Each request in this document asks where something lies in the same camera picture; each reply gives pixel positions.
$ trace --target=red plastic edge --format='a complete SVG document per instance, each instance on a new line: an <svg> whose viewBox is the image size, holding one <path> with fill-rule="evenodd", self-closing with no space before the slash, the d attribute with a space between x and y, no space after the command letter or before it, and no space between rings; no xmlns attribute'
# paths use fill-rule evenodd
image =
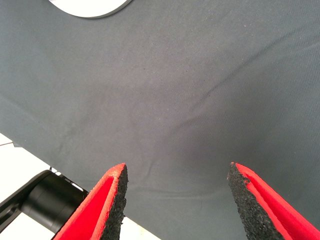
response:
<svg viewBox="0 0 320 240"><path fill-rule="evenodd" d="M125 163L110 168L75 210L53 240L99 240L118 193Z"/></svg>
<svg viewBox="0 0 320 240"><path fill-rule="evenodd" d="M247 189L256 197L275 228L285 240L320 240L318 231L254 171L235 163L238 171L250 180Z"/></svg>

